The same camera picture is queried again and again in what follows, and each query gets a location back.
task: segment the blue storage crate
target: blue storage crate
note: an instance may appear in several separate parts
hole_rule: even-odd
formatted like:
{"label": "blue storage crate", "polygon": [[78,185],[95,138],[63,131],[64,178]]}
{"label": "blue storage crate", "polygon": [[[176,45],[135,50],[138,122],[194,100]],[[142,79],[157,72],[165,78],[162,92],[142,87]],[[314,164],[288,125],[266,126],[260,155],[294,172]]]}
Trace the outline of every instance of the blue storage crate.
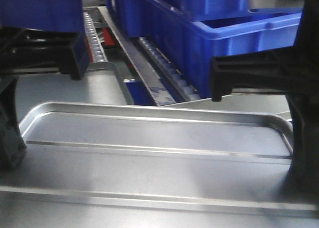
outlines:
{"label": "blue storage crate", "polygon": [[291,46],[301,13],[190,22],[162,0],[145,1],[148,35],[202,98],[209,97],[212,56],[236,55]]}
{"label": "blue storage crate", "polygon": [[0,23],[4,26],[85,33],[82,0],[0,0]]}
{"label": "blue storage crate", "polygon": [[106,7],[129,37],[145,35],[142,0],[106,0]]}
{"label": "blue storage crate", "polygon": [[191,21],[249,16],[248,0],[163,0],[181,11]]}

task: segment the red component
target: red component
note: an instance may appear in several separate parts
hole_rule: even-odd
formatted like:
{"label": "red component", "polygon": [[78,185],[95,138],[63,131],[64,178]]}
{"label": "red component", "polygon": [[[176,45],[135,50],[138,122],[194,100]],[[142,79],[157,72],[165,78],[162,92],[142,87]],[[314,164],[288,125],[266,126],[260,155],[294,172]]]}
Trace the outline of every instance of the red component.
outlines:
{"label": "red component", "polygon": [[103,31],[103,35],[104,35],[104,44],[106,46],[112,46],[112,45],[115,45],[115,41],[114,39],[112,38],[109,30],[107,28],[103,28],[102,29]]}
{"label": "red component", "polygon": [[86,43],[86,47],[87,47],[88,52],[89,52],[90,62],[93,62],[92,51],[91,51],[90,44],[89,44],[87,36],[85,36],[85,43]]}

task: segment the silver sheet metal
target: silver sheet metal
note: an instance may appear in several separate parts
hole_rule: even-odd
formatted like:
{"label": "silver sheet metal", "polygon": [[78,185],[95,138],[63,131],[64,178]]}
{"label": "silver sheet metal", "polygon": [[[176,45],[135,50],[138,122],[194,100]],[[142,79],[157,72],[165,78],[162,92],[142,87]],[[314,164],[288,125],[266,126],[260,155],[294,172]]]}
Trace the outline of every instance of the silver sheet metal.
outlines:
{"label": "silver sheet metal", "polygon": [[283,95],[228,95],[221,102],[213,102],[210,98],[191,102],[182,102],[166,107],[271,113],[291,120],[289,106]]}
{"label": "silver sheet metal", "polygon": [[80,81],[60,73],[20,75],[16,88],[18,121],[36,105],[47,101],[96,104],[133,104],[114,64],[91,63]]}
{"label": "silver sheet metal", "polygon": [[261,114],[45,103],[1,174],[0,227],[318,227],[287,178],[292,129]]}

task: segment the blue crate rim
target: blue crate rim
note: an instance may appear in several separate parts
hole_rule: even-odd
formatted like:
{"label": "blue crate rim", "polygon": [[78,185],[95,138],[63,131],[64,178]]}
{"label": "blue crate rim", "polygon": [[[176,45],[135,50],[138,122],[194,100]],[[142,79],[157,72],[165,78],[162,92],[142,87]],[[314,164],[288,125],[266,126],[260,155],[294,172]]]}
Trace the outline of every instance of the blue crate rim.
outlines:
{"label": "blue crate rim", "polygon": [[146,0],[159,9],[173,14],[183,24],[191,28],[192,30],[201,33],[207,39],[220,40],[238,35],[250,34],[255,32],[261,32],[266,30],[277,30],[283,27],[297,26],[300,22],[302,13],[288,14],[279,17],[272,17],[261,19],[258,21],[251,21],[245,23],[239,23],[226,27],[211,28],[203,22],[191,22],[185,17],[184,13],[175,7],[170,6],[162,0]]}

